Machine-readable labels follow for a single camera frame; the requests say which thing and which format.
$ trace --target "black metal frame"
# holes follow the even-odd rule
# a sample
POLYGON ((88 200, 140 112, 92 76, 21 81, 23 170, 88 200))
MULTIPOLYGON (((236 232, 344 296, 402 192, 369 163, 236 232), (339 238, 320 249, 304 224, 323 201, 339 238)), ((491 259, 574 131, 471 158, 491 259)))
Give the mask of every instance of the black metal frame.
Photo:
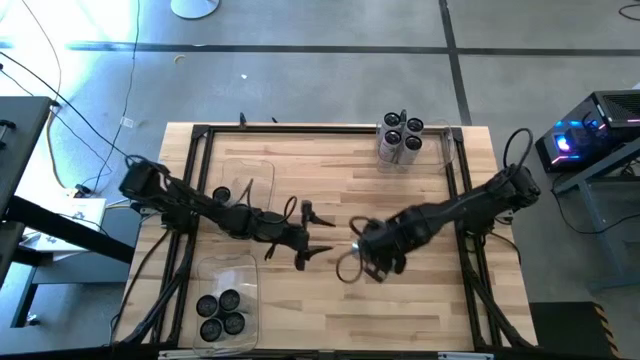
POLYGON ((98 231, 80 225, 19 196, 9 200, 3 220, 22 223, 45 234, 64 239, 89 251, 130 264, 135 249, 98 231))
MULTIPOLYGON (((206 137, 204 154, 202 157, 201 171, 198 178, 197 189, 199 191, 205 190, 206 178, 208 175, 209 163, 211 161, 211 154, 213 151, 213 140, 216 133, 306 133, 306 134, 375 134, 375 127, 363 127, 363 126, 299 126, 299 125, 254 125, 254 126, 246 126, 240 128, 238 126, 232 125, 194 125, 193 131, 191 134, 191 144, 189 147, 189 152, 187 156, 187 166, 185 169, 184 179, 191 180, 193 174, 193 166, 195 163, 195 156, 197 152, 198 143, 201 138, 206 137)), ((443 129, 426 129, 425 134, 439 135, 442 140, 447 140, 448 136, 453 136, 453 140, 456 146, 457 158, 460 163, 460 173, 462 175, 462 182, 465 191, 471 189, 471 177, 469 173, 469 167, 466 159, 466 152, 464 148, 464 139, 462 135, 461 128, 452 128, 451 133, 446 128, 443 129)), ((447 151, 444 146, 446 146, 446 141, 442 141, 443 143, 443 151, 447 151)), ((445 172, 447 177, 447 185, 449 188, 450 196, 457 196, 457 185, 455 179, 455 173, 453 170, 453 165, 449 162, 445 166, 445 172)), ((187 231, 188 239, 187 239, 187 249, 189 249, 189 243, 194 242, 197 237, 198 230, 198 217, 194 217, 193 223, 190 224, 189 230, 187 231)), ((177 253, 177 247, 182 234, 176 235, 176 237, 172 238, 174 245, 170 244, 170 253, 167 256, 167 262, 165 263, 164 274, 167 276, 163 276, 163 287, 166 287, 169 281, 169 275, 173 272, 172 264, 175 264, 175 254, 177 253)), ((554 354, 541 352, 538 349, 533 348, 505 348, 502 347, 499 340, 495 339, 500 338, 500 331, 498 330, 497 322, 499 322, 500 318, 502 318, 502 323, 504 324, 505 317, 504 314, 497 307, 495 302, 492 303, 492 295, 490 290, 490 281, 488 277, 488 270, 486 267, 486 258, 484 255, 484 249, 482 246, 479 246, 479 238, 474 239, 474 244, 476 245, 476 253, 479 264, 479 273, 468 273, 465 269, 468 269, 470 265, 469 253, 466 248, 466 234, 462 232, 462 229, 458 224, 456 224, 456 241, 458 244, 458 253, 460 256, 461 262, 461 270, 462 270, 462 278, 465 289, 465 298, 467 302, 467 309, 469 313, 469 325, 470 331, 473 339, 474 351, 482 352, 482 353, 490 353, 495 354, 496 356, 502 356, 502 358, 518 358, 518 359, 580 359, 584 357, 580 356, 572 356, 572 355, 564 355, 564 354, 554 354), (492 345, 487 345, 484 341, 480 329, 480 319, 478 316, 477 305, 475 301, 474 291, 478 290, 478 284, 484 285, 483 288, 486 291, 481 291, 478 293, 480 298, 483 300, 485 305, 488 307, 488 312, 496 314, 498 319, 493 319, 493 317, 489 317, 490 321, 490 329, 491 329, 491 339, 492 345)), ((190 256, 192 259, 193 252, 189 253, 185 251, 185 256, 190 256)), ((177 349, 178 339, 180 335, 180 327, 182 324, 182 318, 184 314, 184 305, 186 300, 186 291, 188 286, 188 281, 184 281, 184 284, 180 285, 182 287, 182 292, 178 293, 178 301, 176 302, 176 308, 174 309, 174 318, 172 323, 172 331, 169 334, 167 341, 159 342, 161 337, 160 329, 162 329, 162 321, 158 319, 157 323, 154 325, 155 335, 152 337, 155 338, 155 343, 150 344, 127 344, 120 343, 113 347, 96 347, 96 348, 86 348, 86 349, 71 349, 71 350, 59 350, 59 351, 48 351, 48 352, 40 352, 40 353, 26 353, 26 354, 17 354, 17 355, 4 355, 0 356, 0 359, 157 359, 158 353, 164 350, 174 350, 177 349)), ((166 311, 166 306, 160 307, 161 313, 166 311)), ((442 357, 443 352, 437 351, 322 351, 322 350, 293 350, 293 349, 275 349, 275 350, 252 350, 243 354, 238 355, 238 357, 246 359, 246 358, 271 358, 271 359, 282 359, 288 356, 302 356, 310 359, 318 359, 318 360, 334 360, 334 359, 437 359, 442 357)))
MULTIPOLYGON (((202 137, 206 137, 205 140, 205 148, 204 148, 204 152, 203 152, 203 156, 202 156, 202 164, 201 164, 201 169, 200 169, 200 175, 198 178, 198 185, 197 185, 197 190, 200 192, 204 192, 205 190, 205 184, 206 184, 206 179, 207 179, 207 175, 208 175, 208 168, 209 168, 209 163, 211 160, 211 155, 212 155, 212 151, 213 151, 213 140, 215 137, 216 133, 242 133, 242 132, 247 132, 247 133, 311 133, 311 134, 375 134, 376 132, 376 128, 375 127, 365 127, 365 126, 301 126, 301 125, 249 125, 246 126, 244 128, 239 128, 238 126, 233 126, 233 125, 194 125, 192 133, 191 133, 191 143, 189 146, 189 152, 187 155, 187 163, 186 163, 186 168, 185 168, 185 174, 183 179, 187 182, 191 181, 191 177, 193 174, 193 166, 195 163, 195 155, 197 153, 197 148, 198 148, 198 143, 200 141, 200 139, 202 137)), ((458 152, 458 158, 461 164, 461 173, 462 173, 462 178, 463 178, 463 183, 464 183, 464 188, 465 191, 468 191, 471 189, 471 177, 469 174, 469 168, 467 165, 467 160, 466 160, 466 153, 464 151, 464 139, 462 136, 462 130, 460 128, 453 128, 451 130, 452 134, 449 134, 449 129, 447 128, 442 128, 442 129, 435 129, 435 128, 429 128, 425 130, 425 134, 430 134, 430 135, 439 135, 441 137, 441 139, 443 140, 443 146, 446 146, 445 144, 447 143, 447 137, 448 136, 453 136, 453 139, 455 141, 456 144, 456 150, 458 152)), ((443 152, 448 152, 448 149, 445 149, 443 147, 443 152)), ((450 195, 453 196, 457 196, 457 190, 456 190, 456 183, 455 183, 455 175, 453 172, 453 166, 451 163, 447 164, 446 166, 446 176, 447 176, 447 184, 449 187, 449 193, 450 195)), ((198 222, 197 220, 190 226, 190 230, 189 230, 189 238, 187 240, 187 242, 190 241, 195 241, 196 237, 197 237, 197 229, 198 229, 198 222)), ((169 274, 171 274, 173 272, 173 267, 175 264, 175 257, 177 255, 177 243, 179 242, 179 238, 180 235, 174 235, 171 239, 171 243, 169 244, 169 253, 167 254, 167 261, 165 263, 165 269, 163 272, 163 279, 162 279, 162 283, 161 283, 161 292, 163 289, 165 289, 167 283, 170 281, 169 278, 169 274)), ((467 251, 466 251, 466 247, 465 247, 465 234, 463 234, 461 231, 457 231, 456 232, 456 238, 458 241, 458 249, 459 249, 459 254, 460 257, 462 259, 463 256, 468 256, 467 251)), ((479 254, 478 256, 480 256, 480 254, 482 254, 482 259, 484 258, 484 250, 482 249, 482 247, 479 247, 479 250, 477 251, 477 253, 479 254)), ((191 256, 192 258, 193 254, 185 254, 185 256, 191 256)), ((488 277, 488 270, 486 268, 486 259, 485 261, 482 263, 483 265, 481 266, 482 269, 484 269, 484 271, 480 272, 480 278, 481 281, 483 282, 483 284, 487 284, 490 286, 490 280, 488 277)), ((482 339, 482 334, 480 331, 480 322, 479 322, 479 317, 478 317, 478 311, 477 311, 477 307, 476 307, 476 302, 475 302, 475 296, 473 293, 473 288, 471 287, 471 285, 469 284, 469 280, 463 276, 463 281, 464 281, 464 286, 465 286, 465 296, 466 296, 466 300, 467 300, 467 306, 469 308, 469 322, 470 322, 470 327, 471 327, 471 333, 472 333, 472 337, 473 337, 473 342, 474 342, 474 347, 476 349, 480 348, 481 346, 485 345, 484 340, 482 339)), ((179 334, 180 334, 180 327, 182 324, 182 318, 183 318, 183 312, 184 312, 184 304, 186 301, 186 290, 187 290, 187 286, 188 286, 188 281, 185 281, 181 284, 180 289, 178 290, 178 300, 176 302, 176 307, 174 309, 174 317, 173 317, 173 322, 172 322, 172 326, 171 326, 171 333, 169 334, 169 337, 167 338, 166 342, 160 342, 160 338, 161 338, 161 329, 162 329, 162 325, 163 325, 163 318, 164 316, 161 316, 156 324, 154 325, 154 329, 152 332, 152 338, 151 341, 152 343, 155 343, 157 345, 172 345, 172 346, 176 346, 177 347, 177 343, 178 343, 178 339, 179 339, 179 334)), ((500 342, 500 334, 499 331, 497 330, 497 326, 495 325, 495 323, 493 322, 493 319, 491 319, 491 338, 492 338, 492 344, 494 345, 501 345, 500 342)), ((289 352, 289 350, 283 350, 281 353, 283 356, 287 355, 289 352)), ((244 356, 256 356, 258 354, 260 354, 261 351, 252 351, 249 352, 247 354, 244 354, 244 356)), ((434 356, 434 354, 437 356, 436 352, 409 352, 412 355, 415 356, 434 356)), ((395 354, 393 352, 358 352, 358 351, 349 351, 349 352, 344 352, 343 355, 348 355, 350 357, 354 356, 354 355, 363 355, 366 357, 370 357, 371 355, 374 354, 379 354, 379 355, 384 355, 384 356, 388 356, 388 354, 395 354)))

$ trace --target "wire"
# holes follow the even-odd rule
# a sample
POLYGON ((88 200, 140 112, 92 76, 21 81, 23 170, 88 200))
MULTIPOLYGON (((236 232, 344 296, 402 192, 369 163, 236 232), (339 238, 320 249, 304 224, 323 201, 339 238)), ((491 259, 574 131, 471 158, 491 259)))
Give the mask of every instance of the wire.
POLYGON ((507 144, 504 147, 504 153, 502 154, 502 167, 504 169, 507 169, 507 157, 509 155, 509 147, 511 146, 511 141, 513 141, 513 139, 521 132, 526 132, 527 135, 529 136, 529 141, 527 142, 527 147, 525 148, 524 152, 522 153, 522 156, 520 157, 520 160, 518 161, 518 164, 516 165, 515 170, 511 173, 511 175, 507 176, 504 181, 497 185, 496 187, 494 187, 492 190, 490 190, 491 193, 493 193, 494 191, 497 191, 498 189, 500 189, 502 186, 504 186, 506 183, 508 183, 511 178, 513 178, 522 168, 522 165, 524 164, 524 160, 527 158, 527 156, 529 156, 529 153, 531 152, 531 148, 533 147, 533 133, 531 132, 531 130, 527 129, 527 128, 520 128, 516 131, 513 132, 513 134, 511 134, 511 136, 509 136, 509 139, 507 140, 507 144))
POLYGON ((512 224, 512 223, 511 223, 511 222, 509 222, 509 221, 502 221, 502 220, 500 220, 499 218, 494 218, 494 220, 495 220, 496 222, 498 222, 498 223, 500 223, 500 224, 502 224, 502 225, 506 225, 506 226, 511 226, 511 224, 512 224))
MULTIPOLYGON (((520 256, 520 249, 518 249, 518 246, 511 240, 507 239, 506 237, 502 236, 502 235, 498 235, 494 232, 489 232, 489 235, 493 235, 495 237, 497 237, 498 239, 508 242, 509 245, 511 245, 511 247, 516 251, 516 253, 518 254, 518 264, 522 265, 522 256, 520 256)), ((487 236, 486 235, 482 235, 482 237, 480 238, 480 247, 484 248, 484 246, 487 244, 487 236)), ((471 254, 475 254, 475 250, 471 250, 469 248, 467 248, 467 252, 471 253, 471 254)))
POLYGON ((559 180, 563 175, 566 175, 566 174, 560 174, 558 177, 556 177, 556 178, 553 180, 553 184, 551 185, 551 194, 553 194, 553 197, 556 199, 556 204, 558 204, 558 209, 560 210, 560 215, 562 216, 562 220, 564 221, 564 223, 565 223, 565 224, 567 224, 567 226, 568 226, 569 228, 571 228, 571 230, 573 230, 573 231, 577 232, 578 234, 583 234, 583 235, 597 235, 597 234, 602 234, 602 233, 606 232, 607 230, 609 230, 609 229, 611 229, 611 228, 613 228, 613 227, 615 227, 615 226, 618 226, 618 225, 620 225, 621 223, 623 223, 623 222, 625 222, 625 221, 627 221, 627 220, 629 220, 629 219, 633 219, 633 218, 636 218, 636 217, 640 217, 640 213, 632 214, 632 215, 628 215, 628 216, 625 216, 625 217, 623 217, 623 218, 619 219, 618 221, 614 222, 613 224, 611 224, 611 225, 609 225, 609 226, 605 227, 604 229, 601 229, 601 230, 598 230, 598 231, 583 231, 583 230, 578 230, 578 229, 576 229, 576 227, 575 227, 575 226, 573 226, 571 223, 569 223, 569 221, 568 221, 568 220, 567 220, 567 218, 565 217, 565 215, 564 215, 564 211, 562 210, 562 205, 560 205, 560 200, 558 199, 558 195, 555 193, 555 191, 553 191, 553 189, 555 189, 555 187, 556 187, 556 183, 558 182, 558 180, 559 180))
POLYGON ((53 43, 51 42, 49 35, 47 35, 47 32, 44 31, 42 24, 40 24, 40 21, 38 21, 38 18, 36 17, 36 15, 33 13, 33 11, 31 11, 31 8, 29 7, 29 5, 27 5, 27 2, 25 0, 22 0, 22 4, 24 4, 24 6, 27 8, 27 10, 29 11, 29 14, 31 14, 31 17, 33 18, 33 20, 35 20, 36 24, 38 24, 38 27, 40 28, 42 35, 44 35, 44 37, 47 39, 47 42, 49 43, 49 46, 51 47, 53 56, 56 58, 56 64, 58 65, 58 90, 55 91, 56 98, 54 99, 54 101, 57 101, 60 93, 60 88, 62 87, 62 67, 60 66, 60 58, 58 58, 58 53, 56 52, 56 49, 53 46, 53 43))
POLYGON ((93 225, 95 225, 95 226, 99 227, 99 228, 100 228, 100 231, 102 231, 105 235, 107 235, 108 237, 111 237, 111 235, 109 235, 109 233, 108 233, 105 229, 103 229, 103 228, 102 228, 102 225, 98 224, 97 222, 94 222, 94 221, 91 221, 91 220, 86 220, 86 219, 78 219, 78 218, 74 218, 74 217, 73 217, 73 216, 71 216, 71 215, 62 214, 62 213, 57 213, 57 215, 64 216, 64 217, 68 217, 69 219, 72 219, 72 220, 78 220, 78 221, 84 221, 84 222, 91 223, 91 224, 93 224, 93 225))
POLYGON ((89 128, 96 134, 98 135, 98 137, 100 139, 102 139, 104 142, 106 142, 109 145, 112 145, 114 147, 114 149, 119 152, 120 154, 127 156, 127 154, 120 150, 117 146, 115 146, 112 142, 110 142, 109 140, 107 140, 107 138, 105 138, 104 136, 102 136, 102 134, 100 134, 98 132, 98 130, 96 130, 95 127, 93 127, 93 125, 91 125, 91 123, 89 122, 89 120, 87 120, 81 113, 80 111, 78 111, 78 109, 76 109, 67 99, 65 99, 60 93, 58 93, 57 91, 55 91, 51 85, 49 85, 46 81, 42 80, 42 78, 38 75, 36 75, 33 71, 29 70, 29 68, 27 68, 26 66, 22 65, 20 62, 18 62, 17 60, 15 60, 14 58, 12 58, 11 56, 5 54, 3 51, 0 51, 0 55, 4 56, 5 58, 9 59, 12 63, 20 66, 22 69, 24 69, 25 71, 27 71, 29 74, 31 74, 33 77, 35 77, 36 79, 38 79, 38 81, 40 81, 42 84, 44 84, 47 88, 49 88, 49 90, 53 91, 56 93, 56 95, 58 97, 60 97, 60 99, 62 101, 64 101, 65 104, 69 105, 69 107, 73 110, 73 112, 75 112, 76 114, 78 114, 78 116, 82 119, 82 121, 84 121, 85 124, 87 124, 87 126, 89 126, 89 128))
POLYGON ((105 166, 107 166, 107 161, 111 158, 111 154, 113 154, 113 149, 115 148, 115 144, 118 141, 118 136, 120 135, 120 131, 122 130, 122 119, 127 114, 127 108, 129 107, 129 95, 131 95, 131 88, 133 87, 133 73, 136 69, 136 50, 138 49, 138 39, 140 38, 140 0, 137 1, 137 11, 136 11, 136 40, 133 44, 133 53, 131 56, 131 72, 129 73, 129 87, 127 89, 127 95, 124 98, 124 109, 122 109, 122 116, 120 116, 120 120, 118 121, 118 130, 116 131, 116 135, 113 137, 111 141, 111 150, 109 150, 109 154, 107 155, 107 160, 104 162, 100 171, 98 172, 98 176, 96 177, 96 183, 93 186, 93 193, 98 189, 98 183, 100 182, 100 177, 102 176, 102 172, 104 171, 105 166))
MULTIPOLYGON (((25 0, 22 0, 22 4, 27 8, 27 11, 29 11, 29 14, 31 14, 31 17, 36 22, 36 24, 38 24, 38 27, 40 28, 42 35, 44 35, 44 37, 47 39, 47 42, 49 43, 49 47, 51 48, 51 52, 53 52, 53 56, 56 59, 56 65, 58 66, 58 89, 56 91, 56 97, 53 101, 57 102, 58 94, 60 93, 60 88, 62 87, 62 67, 60 66, 60 58, 58 57, 58 52, 56 51, 55 46, 53 46, 53 42, 49 38, 49 35, 47 35, 47 32, 44 30, 44 28, 42 27, 42 24, 40 24, 40 21, 38 21, 38 18, 33 13, 29 5, 27 5, 25 0)), ((53 118, 47 119, 47 123, 45 125, 45 140, 46 140, 45 144, 47 147, 47 151, 49 152, 49 157, 51 158, 51 168, 53 171, 53 176, 56 179, 56 182, 58 183, 58 185, 60 185, 60 187, 64 189, 65 186, 62 184, 62 181, 60 181, 60 176, 58 175, 56 161, 53 156, 53 150, 51 146, 51 125, 52 124, 53 124, 53 118)))
POLYGON ((522 265, 522 256, 520 256, 520 249, 518 249, 518 246, 511 240, 507 239, 506 237, 502 236, 502 235, 498 235, 494 232, 490 232, 489 235, 493 235, 494 237, 508 243, 509 245, 511 245, 511 247, 516 251, 516 253, 518 254, 518 263, 520 265, 522 265))
MULTIPOLYGON (((242 194, 240 195, 240 198, 238 199, 238 201, 236 201, 236 205, 242 201, 242 199, 245 197, 245 195, 247 196, 247 206, 249 208, 251 208, 251 188, 253 187, 253 179, 249 180, 249 183, 247 184, 247 187, 244 189, 244 191, 242 192, 242 194)), ((287 200, 286 204, 284 205, 284 210, 283 210, 283 214, 284 217, 278 221, 269 221, 269 220, 265 220, 262 218, 259 218, 256 214, 253 213, 253 211, 251 211, 251 215, 253 217, 256 218, 256 220, 260 221, 261 223, 264 224, 270 224, 270 225, 278 225, 278 224, 282 224, 285 221, 289 220, 289 218, 291 217, 291 215, 293 215, 293 212, 296 209, 296 206, 298 205, 298 197, 297 196, 291 196, 289 198, 289 200, 287 200)))
MULTIPOLYGON (((349 228, 351 229, 351 231, 354 232, 354 234, 358 235, 358 237, 362 236, 362 231, 360 231, 360 229, 358 229, 355 225, 356 221, 366 221, 367 223, 369 221, 371 221, 371 219, 369 219, 366 216, 354 216, 351 219, 349 219, 349 228)), ((342 255, 340 255, 340 257, 338 258, 338 261, 336 262, 336 276, 338 276, 338 279, 340 281, 342 281, 345 284, 353 284, 356 281, 358 281, 360 279, 360 277, 362 276, 362 271, 364 270, 364 259, 362 259, 362 256, 360 255, 360 253, 358 252, 358 273, 356 274, 356 276, 353 279, 345 279, 342 277, 342 275, 340 274, 340 265, 342 264, 342 261, 349 255, 354 254, 355 252, 352 251, 348 251, 342 255)))
MULTIPOLYGON (((4 72, 3 70, 0 70, 0 72, 2 72, 6 77, 8 77, 9 79, 11 79, 11 80, 12 80, 12 81, 13 81, 13 82, 18 86, 18 87, 20 87, 22 90, 24 90, 24 92, 26 92, 27 94, 29 94, 29 95, 31 95, 31 96, 34 96, 34 95, 33 95, 33 93, 31 93, 29 90, 25 89, 22 85, 20 85, 20 83, 19 83, 18 81, 16 81, 16 79, 14 79, 13 77, 11 77, 9 74, 7 74, 6 72, 4 72)), ((66 122, 66 121, 64 121, 64 120, 60 117, 60 115, 58 115, 58 113, 54 113, 54 112, 52 112, 52 113, 54 114, 54 117, 55 117, 56 119, 60 120, 60 122, 62 123, 62 125, 64 125, 64 127, 66 127, 66 128, 71 132, 71 134, 72 134, 73 136, 75 136, 75 137, 76 137, 76 139, 80 140, 80 142, 81 142, 81 143, 83 143, 87 148, 89 148, 89 150, 91 150, 91 152, 92 152, 92 153, 94 153, 94 154, 98 157, 98 159, 100 159, 100 160, 102 160, 103 162, 105 162, 105 159, 104 159, 102 156, 100 156, 100 154, 98 154, 98 152, 97 152, 94 148, 92 148, 92 147, 91 147, 91 146, 90 146, 86 141, 84 141, 84 139, 82 139, 82 137, 80 137, 80 135, 76 134, 76 133, 75 133, 75 131, 73 131, 73 129, 71 129, 71 127, 67 124, 67 122, 66 122)), ((53 153, 52 153, 52 152, 51 152, 51 162, 52 162, 52 164, 53 164, 53 166, 54 166, 54 168, 53 168, 53 174, 54 174, 54 175, 55 175, 55 177, 57 178, 57 172, 56 172, 56 170, 55 170, 55 161, 53 160, 53 153)), ((109 169, 109 173, 111 173, 111 172, 112 172, 111 167, 107 166, 107 168, 109 169)))
POLYGON ((361 220, 365 220, 369 222, 371 219, 369 219, 366 216, 354 216, 351 219, 349 219, 349 229, 351 229, 351 231, 353 231, 356 235, 358 235, 358 237, 362 236, 362 231, 360 231, 354 223, 356 221, 361 221, 361 220))
POLYGON ((631 15, 628 15, 624 12, 624 10, 626 9, 630 9, 630 8, 634 8, 634 7, 640 7, 640 4, 630 4, 630 5, 625 5, 623 7, 621 7, 620 9, 618 9, 618 14, 626 17, 629 20, 633 20, 633 21, 640 21, 640 18, 638 17, 634 17, 631 15))
POLYGON ((362 271, 364 270, 364 260, 362 259, 362 256, 360 256, 360 253, 358 253, 358 273, 352 279, 345 279, 342 277, 342 275, 340 274, 340 265, 342 264, 342 261, 344 259, 353 254, 353 251, 347 251, 346 253, 340 255, 338 261, 336 262, 336 276, 338 276, 338 279, 345 284, 353 284, 356 281, 360 280, 360 277, 362 277, 362 271))
POLYGON ((4 76, 8 77, 9 79, 11 79, 11 81, 13 81, 16 85, 18 85, 18 87, 20 89, 22 89, 24 92, 26 92, 27 94, 33 96, 33 93, 31 93, 29 90, 25 89, 22 85, 20 85, 20 83, 14 79, 13 77, 11 77, 11 75, 7 74, 6 72, 4 72, 4 70, 0 70, 0 72, 2 72, 4 74, 4 76))
POLYGON ((526 132, 527 135, 529 135, 529 142, 527 143, 527 148, 525 149, 524 153, 520 157, 520 161, 518 161, 518 165, 516 165, 517 170, 520 170, 520 168, 522 167, 522 164, 524 164, 524 160, 527 158, 527 156, 531 152, 531 147, 533 146, 533 133, 531 132, 531 130, 527 128, 520 128, 516 130, 513 134, 511 134, 511 136, 509 136, 509 139, 507 140, 507 145, 505 145, 504 147, 504 154, 502 154, 502 166, 504 168, 507 168, 507 155, 509 154, 509 147, 511 146, 511 141, 513 141, 513 139, 521 132, 526 132))
POLYGON ((159 214, 160 214, 160 211, 156 211, 156 212, 153 212, 153 213, 151 213, 151 214, 149 214, 147 216, 144 216, 142 219, 140 219, 140 223, 138 225, 142 225, 143 222, 145 222, 145 221, 147 221, 147 220, 151 219, 152 217, 154 217, 156 215, 159 215, 159 214))
POLYGON ((142 272, 142 269, 144 268, 147 261, 149 261, 149 259, 151 258, 151 255, 156 251, 158 246, 160 246, 160 244, 162 244, 162 242, 167 238, 170 232, 171 232, 170 230, 165 231, 164 235, 162 235, 162 237, 158 239, 158 241, 151 247, 151 249, 149 249, 149 252, 147 252, 147 254, 142 258, 142 261, 140 262, 140 266, 138 266, 138 270, 136 270, 136 273, 133 275, 133 278, 131 279, 131 284, 129 285, 127 292, 124 294, 124 297, 122 298, 122 304, 120 304, 120 309, 111 318, 111 321, 109 321, 109 345, 113 344, 113 332, 115 331, 116 327, 118 327, 118 323, 120 322, 120 316, 122 315, 122 311, 124 311, 124 307, 127 305, 127 302, 129 301, 129 296, 131 295, 131 289, 133 289, 133 286, 136 284, 136 281, 138 281, 138 277, 140 277, 140 273, 142 272))

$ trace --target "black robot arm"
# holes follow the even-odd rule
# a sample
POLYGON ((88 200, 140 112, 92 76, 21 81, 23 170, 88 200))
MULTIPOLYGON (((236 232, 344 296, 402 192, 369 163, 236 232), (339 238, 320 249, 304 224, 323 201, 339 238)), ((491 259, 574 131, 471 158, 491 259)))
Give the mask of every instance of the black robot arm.
MULTIPOLYGON (((161 164, 138 156, 127 158, 127 172, 120 185, 122 194, 138 202, 138 206, 151 207, 162 213, 162 222, 169 228, 181 230, 189 224, 192 213, 202 215, 235 239, 253 239, 272 244, 265 254, 271 258, 277 245, 284 245, 296 252, 295 266, 304 270, 305 262, 317 253, 330 250, 329 246, 309 246, 309 223, 335 226, 319 219, 312 210, 311 202, 303 201, 302 223, 291 224, 289 215, 282 215, 260 208, 249 207, 231 200, 231 192, 219 187, 208 197, 184 181, 170 176, 169 170, 161 164)), ((242 195, 250 196, 249 183, 242 195)), ((293 208, 296 198, 293 197, 293 208)))
POLYGON ((405 254, 428 244, 445 224, 459 220, 466 233, 486 234, 497 215, 528 207, 539 195, 529 170, 511 165, 486 184, 454 199, 411 206, 386 221, 367 219, 354 248, 364 262, 364 271, 383 282, 391 270, 402 273, 405 254))

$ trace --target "wooden table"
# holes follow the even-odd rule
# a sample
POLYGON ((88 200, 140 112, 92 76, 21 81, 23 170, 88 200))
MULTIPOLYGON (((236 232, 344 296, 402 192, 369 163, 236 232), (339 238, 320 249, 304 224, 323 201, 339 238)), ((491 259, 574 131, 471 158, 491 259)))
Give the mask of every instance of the wooden table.
MULTIPOLYGON (((169 123, 160 161, 174 176, 184 172, 193 123, 169 123)), ((483 184, 496 172, 486 127, 463 127, 471 178, 483 184)), ((191 348, 196 332, 195 302, 199 297, 196 264, 215 254, 252 254, 258 262, 261 287, 261 349, 340 350, 471 350, 462 276, 452 225, 445 226, 428 246, 408 255, 402 275, 390 275, 384 284, 363 276, 356 284, 341 283, 335 275, 336 258, 349 249, 355 235, 347 226, 355 215, 384 219, 410 204, 449 198, 446 177, 439 167, 420 175, 388 175, 376 169, 373 135, 337 134, 216 134, 206 193, 221 181, 225 160, 266 160, 275 166, 271 209, 282 211, 290 195, 311 200, 317 214, 336 228, 312 226, 312 244, 334 250, 315 256, 307 270, 298 272, 294 253, 279 247, 265 262, 268 246, 231 240, 207 219, 200 221, 191 280, 179 346, 191 348)), ((200 157, 192 186, 198 178, 200 157)), ((458 189, 462 188, 458 180, 458 189)), ((155 217, 140 231, 130 278, 140 260, 163 234, 155 217)), ((496 233, 512 239, 508 227, 496 233)), ((129 334, 158 296, 168 241, 152 255, 125 307, 117 339, 129 334)), ((536 343, 518 258, 503 242, 487 237, 485 247, 496 302, 522 336, 536 343)), ((345 264, 355 269, 355 262, 345 264)), ((163 336, 169 333, 175 302, 169 303, 163 336)), ((486 312, 479 306, 485 339, 489 341, 486 312)))

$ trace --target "concrete floor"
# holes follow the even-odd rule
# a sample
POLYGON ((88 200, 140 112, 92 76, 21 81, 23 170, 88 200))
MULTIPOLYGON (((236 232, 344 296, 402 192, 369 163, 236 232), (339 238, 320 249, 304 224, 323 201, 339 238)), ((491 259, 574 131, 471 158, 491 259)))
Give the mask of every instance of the concrete floor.
MULTIPOLYGON (((27 2, 59 50, 62 93, 111 138, 124 105, 131 54, 69 51, 64 45, 133 41, 135 2, 27 2)), ((626 3, 449 0, 449 10, 459 47, 640 49, 640 23, 617 14, 626 3)), ((213 15, 197 21, 177 18, 168 2, 141 0, 140 18, 141 43, 447 45, 438 0, 222 0, 213 15)), ((0 19, 0 37, 15 45, 5 51, 55 84, 54 59, 22 3, 0 1, 0 19)), ((123 129, 118 146, 124 151, 156 158, 168 121, 236 121, 240 111, 249 121, 269 121, 273 116, 281 122, 373 123, 387 111, 406 108, 423 119, 461 124, 446 54, 190 52, 175 64, 179 54, 138 53, 127 117, 140 124, 123 129)), ((460 56, 471 121, 489 126, 496 158, 501 158, 506 138, 515 129, 526 126, 539 137, 591 91, 628 89, 640 82, 640 56, 603 55, 611 56, 460 56)), ((48 94, 28 74, 2 63, 25 87, 48 94)), ((8 94, 21 94, 21 90, 0 76, 0 95, 8 94)), ((99 153, 108 152, 108 146, 68 109, 61 116, 99 153)), ((64 127, 54 123, 52 134, 66 186, 97 174, 100 162, 64 127)), ((35 157, 46 158, 40 147, 35 157)), ((119 156, 110 165, 115 173, 105 177, 99 189, 112 201, 121 198, 117 186, 125 167, 119 156)), ((517 214, 513 225, 529 300, 599 302, 607 311, 621 353, 640 358, 640 287, 589 293, 586 282, 608 271, 595 239, 573 233, 562 222, 547 191, 552 178, 544 174, 536 154, 526 165, 545 190, 538 204, 517 214)), ((626 189, 626 197, 638 193, 634 190, 626 189)), ((576 226, 586 228, 579 216, 584 212, 581 204, 566 206, 576 226)), ((605 216, 615 219, 620 214, 605 216)), ((638 224, 626 223, 611 236, 632 231, 634 225, 638 224)), ((0 291, 3 308, 15 307, 27 274, 25 267, 12 267, 0 291)), ((10 312, 0 314, 0 352, 104 344, 108 319, 122 290, 121 285, 42 287, 32 310, 45 324, 8 329, 10 312), (67 326, 74 330, 60 333, 67 326)))

